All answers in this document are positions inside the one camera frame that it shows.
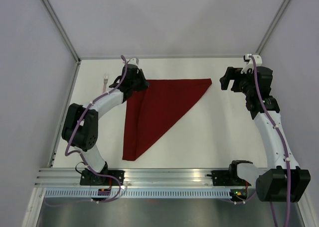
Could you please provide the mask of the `fork with pink handle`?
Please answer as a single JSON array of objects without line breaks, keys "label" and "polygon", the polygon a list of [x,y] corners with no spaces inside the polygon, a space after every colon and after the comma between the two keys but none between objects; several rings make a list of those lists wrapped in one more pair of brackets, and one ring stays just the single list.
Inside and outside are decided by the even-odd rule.
[{"label": "fork with pink handle", "polygon": [[107,74],[104,74],[102,93],[105,93],[105,92],[106,92],[107,84],[108,84],[108,78],[109,78],[109,76],[108,76]]}]

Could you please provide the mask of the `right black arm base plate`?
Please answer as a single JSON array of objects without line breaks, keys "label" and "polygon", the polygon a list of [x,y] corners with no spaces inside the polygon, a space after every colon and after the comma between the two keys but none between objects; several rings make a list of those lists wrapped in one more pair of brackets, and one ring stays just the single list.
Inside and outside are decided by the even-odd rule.
[{"label": "right black arm base plate", "polygon": [[227,170],[211,171],[213,186],[233,186],[231,175]]}]

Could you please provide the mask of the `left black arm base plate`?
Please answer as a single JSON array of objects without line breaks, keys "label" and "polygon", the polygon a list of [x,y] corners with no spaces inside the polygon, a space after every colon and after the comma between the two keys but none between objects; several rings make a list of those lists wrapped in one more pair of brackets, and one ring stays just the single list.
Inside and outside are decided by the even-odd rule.
[{"label": "left black arm base plate", "polygon": [[118,186],[124,181],[124,170],[109,170],[110,177],[97,176],[88,169],[81,173],[80,186]]}]

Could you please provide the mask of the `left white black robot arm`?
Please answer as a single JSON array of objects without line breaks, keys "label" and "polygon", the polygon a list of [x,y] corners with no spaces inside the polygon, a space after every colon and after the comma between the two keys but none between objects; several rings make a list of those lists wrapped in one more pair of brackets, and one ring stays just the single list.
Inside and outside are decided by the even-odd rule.
[{"label": "left white black robot arm", "polygon": [[89,185],[112,185],[119,179],[108,173],[108,164],[101,156],[96,145],[98,139],[99,119],[112,108],[126,102],[133,92],[146,90],[150,85],[139,60],[131,58],[124,62],[122,73],[109,86],[109,89],[93,101],[69,106],[61,137],[67,141],[65,156],[79,154],[85,170],[82,179]]}]

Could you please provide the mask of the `dark red cloth napkin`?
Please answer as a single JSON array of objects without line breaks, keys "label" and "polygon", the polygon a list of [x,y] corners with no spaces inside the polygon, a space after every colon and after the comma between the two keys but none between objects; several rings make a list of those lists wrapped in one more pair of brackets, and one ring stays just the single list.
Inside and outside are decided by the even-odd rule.
[{"label": "dark red cloth napkin", "polygon": [[123,160],[135,161],[206,93],[211,79],[149,80],[127,100]]}]

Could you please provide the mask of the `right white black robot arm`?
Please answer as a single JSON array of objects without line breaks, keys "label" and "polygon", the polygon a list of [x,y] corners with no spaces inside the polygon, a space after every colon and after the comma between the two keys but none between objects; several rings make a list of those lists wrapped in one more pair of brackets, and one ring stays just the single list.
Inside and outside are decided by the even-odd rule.
[{"label": "right white black robot arm", "polygon": [[227,178],[238,185],[246,181],[252,185],[262,202],[298,202],[306,190],[311,176],[301,169],[289,148],[281,125],[280,108],[271,96],[273,71],[259,66],[254,73],[249,69],[228,67],[220,78],[222,90],[227,90],[233,81],[231,91],[246,96],[246,108],[257,126],[267,157],[267,171],[257,168],[253,162],[234,160],[229,165]]}]

